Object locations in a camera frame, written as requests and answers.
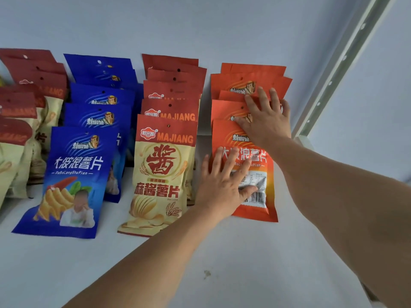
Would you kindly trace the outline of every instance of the person's right arm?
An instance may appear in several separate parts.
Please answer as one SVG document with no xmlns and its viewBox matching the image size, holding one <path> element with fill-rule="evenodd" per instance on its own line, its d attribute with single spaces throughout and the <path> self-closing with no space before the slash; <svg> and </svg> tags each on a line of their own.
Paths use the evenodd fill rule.
<svg viewBox="0 0 411 308">
<path fill-rule="evenodd" d="M 301 213 L 389 308 L 411 307 L 411 188 L 330 160 L 291 139 L 290 108 L 259 88 L 261 110 L 246 96 L 252 122 L 236 118 L 284 173 Z"/>
</svg>

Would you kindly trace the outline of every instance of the red logo badge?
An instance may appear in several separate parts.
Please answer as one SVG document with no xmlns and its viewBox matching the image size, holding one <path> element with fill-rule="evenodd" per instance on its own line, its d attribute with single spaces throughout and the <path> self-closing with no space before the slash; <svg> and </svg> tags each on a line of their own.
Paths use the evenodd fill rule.
<svg viewBox="0 0 411 308">
<path fill-rule="evenodd" d="M 146 127 L 145 129 L 141 130 L 141 137 L 147 140 L 155 138 L 155 134 L 158 132 L 157 129 L 153 130 L 151 127 Z"/>
<path fill-rule="evenodd" d="M 33 82 L 33 81 L 29 81 L 29 80 L 27 80 L 27 79 L 24 79 L 24 80 L 19 81 L 18 83 L 19 83 L 19 84 L 33 84 L 34 82 Z"/>
<path fill-rule="evenodd" d="M 148 95 L 148 98 L 157 98 L 157 99 L 162 99 L 164 97 L 164 94 L 158 94 L 158 93 L 153 93 L 151 95 Z"/>
<path fill-rule="evenodd" d="M 155 111 L 154 109 L 150 109 L 150 110 L 147 110 L 147 111 L 144 113 L 144 115 L 146 115 L 146 116 L 151 116 L 151 117 L 159 117 L 159 116 L 160 116 L 160 112 L 161 112 L 161 110 Z"/>
</svg>

